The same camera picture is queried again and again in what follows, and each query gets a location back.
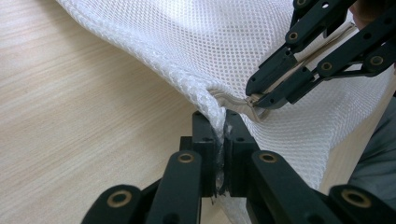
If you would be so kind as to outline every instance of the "white mesh fabric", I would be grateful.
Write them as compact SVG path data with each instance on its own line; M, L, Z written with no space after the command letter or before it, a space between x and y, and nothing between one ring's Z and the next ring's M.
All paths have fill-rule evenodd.
M222 132L224 108L208 93L245 98L248 78L284 42L291 0L58 0L82 26L156 71ZM329 152L381 99L383 75L320 84L263 123L243 117L261 149L283 155L317 189Z

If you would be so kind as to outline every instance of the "wooden table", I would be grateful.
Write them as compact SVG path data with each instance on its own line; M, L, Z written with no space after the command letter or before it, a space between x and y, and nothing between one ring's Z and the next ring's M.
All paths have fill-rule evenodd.
M191 135L181 94L55 1L0 3L0 65L0 223L79 223L104 190L160 178ZM388 100L333 151L323 191L346 181ZM343 144L362 137L340 178ZM203 223L228 222L204 200Z

